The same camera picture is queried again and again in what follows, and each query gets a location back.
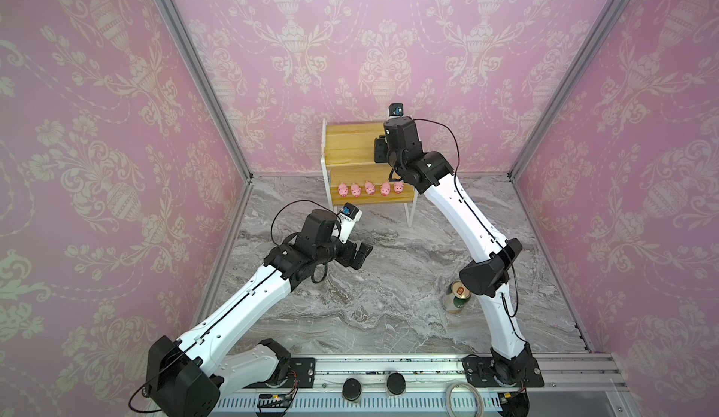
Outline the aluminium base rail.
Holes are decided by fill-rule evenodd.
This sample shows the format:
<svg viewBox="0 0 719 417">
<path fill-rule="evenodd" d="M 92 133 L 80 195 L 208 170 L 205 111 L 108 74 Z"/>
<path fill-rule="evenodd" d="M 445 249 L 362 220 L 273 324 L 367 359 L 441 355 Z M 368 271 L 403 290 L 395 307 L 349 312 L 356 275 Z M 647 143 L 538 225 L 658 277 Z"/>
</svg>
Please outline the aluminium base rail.
<svg viewBox="0 0 719 417">
<path fill-rule="evenodd" d="M 348 379 L 364 388 L 382 386 L 389 376 L 404 377 L 406 387 L 440 388 L 466 381 L 479 389 L 557 388 L 604 391 L 624 388 L 625 379 L 607 354 L 521 353 L 507 360 L 498 354 L 317 355 L 293 357 L 272 341 L 213 364 L 207 354 L 178 349 L 151 355 L 144 396 L 227 396 L 245 388 L 290 388 L 315 391 L 339 388 Z"/>
</svg>

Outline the black round knob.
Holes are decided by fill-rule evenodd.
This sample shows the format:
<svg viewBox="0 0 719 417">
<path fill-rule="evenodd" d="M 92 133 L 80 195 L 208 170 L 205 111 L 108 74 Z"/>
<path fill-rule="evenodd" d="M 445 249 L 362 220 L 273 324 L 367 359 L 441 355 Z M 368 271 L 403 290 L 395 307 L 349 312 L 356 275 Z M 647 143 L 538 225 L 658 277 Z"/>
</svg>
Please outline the black round knob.
<svg viewBox="0 0 719 417">
<path fill-rule="evenodd" d="M 390 396 L 402 396 L 406 392 L 406 378 L 399 372 L 391 372 L 386 379 L 386 389 Z"/>
<path fill-rule="evenodd" d="M 348 378 L 345 380 L 341 396 L 344 400 L 350 403 L 356 403 L 361 399 L 362 385 L 361 382 L 354 378 Z"/>
</svg>

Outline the wooden two-tier shelf white frame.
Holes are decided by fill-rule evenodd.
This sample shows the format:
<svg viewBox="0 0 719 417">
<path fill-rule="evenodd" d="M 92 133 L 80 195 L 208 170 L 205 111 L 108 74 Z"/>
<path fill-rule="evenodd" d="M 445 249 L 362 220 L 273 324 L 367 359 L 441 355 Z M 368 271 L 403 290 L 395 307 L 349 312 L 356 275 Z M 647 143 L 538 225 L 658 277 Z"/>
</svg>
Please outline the wooden two-tier shelf white frame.
<svg viewBox="0 0 719 417">
<path fill-rule="evenodd" d="M 366 205 L 398 205 L 404 206 L 406 222 L 413 224 L 418 201 L 416 190 L 406 184 L 401 194 L 393 190 L 383 197 L 380 187 L 389 182 L 389 166 L 374 163 L 374 140 L 384 132 L 383 123 L 356 122 L 356 123 L 329 123 L 322 122 L 320 166 L 325 188 L 327 202 L 332 209 L 342 207 L 350 202 L 358 207 Z M 368 195 L 364 183 L 371 181 L 376 185 L 376 193 Z M 346 183 L 349 194 L 340 197 L 337 188 L 340 183 Z M 362 190 L 360 197 L 353 197 L 350 186 L 357 183 Z"/>
</svg>

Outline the green can gold lid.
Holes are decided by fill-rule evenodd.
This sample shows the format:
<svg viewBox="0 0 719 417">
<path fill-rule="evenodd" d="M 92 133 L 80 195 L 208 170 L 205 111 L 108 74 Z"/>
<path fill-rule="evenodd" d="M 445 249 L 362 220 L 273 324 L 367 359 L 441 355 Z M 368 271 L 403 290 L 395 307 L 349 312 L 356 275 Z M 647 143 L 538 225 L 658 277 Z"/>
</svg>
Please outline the green can gold lid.
<svg viewBox="0 0 719 417">
<path fill-rule="evenodd" d="M 472 293 L 461 281 L 455 281 L 447 287 L 443 296 L 442 305 L 449 314 L 460 313 L 471 300 Z"/>
</svg>

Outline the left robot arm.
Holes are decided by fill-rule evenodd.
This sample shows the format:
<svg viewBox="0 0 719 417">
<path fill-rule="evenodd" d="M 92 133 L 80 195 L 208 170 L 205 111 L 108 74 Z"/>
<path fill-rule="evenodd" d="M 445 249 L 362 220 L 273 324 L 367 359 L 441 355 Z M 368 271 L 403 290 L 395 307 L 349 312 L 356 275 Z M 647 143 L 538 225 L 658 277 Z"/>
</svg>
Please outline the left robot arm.
<svg viewBox="0 0 719 417">
<path fill-rule="evenodd" d="M 296 391 L 300 380 L 291 353 L 279 342 L 266 338 L 249 351 L 230 351 L 268 310 L 312 280 L 318 267 L 331 262 L 362 267 L 373 248 L 350 239 L 361 217 L 350 203 L 339 212 L 313 210 L 303 229 L 275 245 L 250 280 L 215 312 L 176 340 L 162 336 L 151 346 L 140 394 L 166 416 L 207 416 L 221 399 L 247 386 Z"/>
</svg>

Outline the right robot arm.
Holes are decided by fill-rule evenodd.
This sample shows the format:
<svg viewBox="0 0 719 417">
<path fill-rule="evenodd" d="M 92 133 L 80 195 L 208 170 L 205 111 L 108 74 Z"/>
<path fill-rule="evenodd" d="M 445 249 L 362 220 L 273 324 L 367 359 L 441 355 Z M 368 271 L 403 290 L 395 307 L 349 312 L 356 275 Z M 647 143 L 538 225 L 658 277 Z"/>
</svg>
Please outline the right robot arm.
<svg viewBox="0 0 719 417">
<path fill-rule="evenodd" d="M 494 372 L 500 383 L 527 385 L 534 357 L 516 320 L 509 293 L 509 273 L 524 246 L 496 229 L 464 190 L 457 169 L 437 151 L 423 149 L 417 121 L 393 117 L 376 138 L 374 161 L 387 162 L 389 179 L 412 186 L 448 220 L 469 250 L 471 262 L 460 282 L 479 303 L 491 335 Z"/>
</svg>

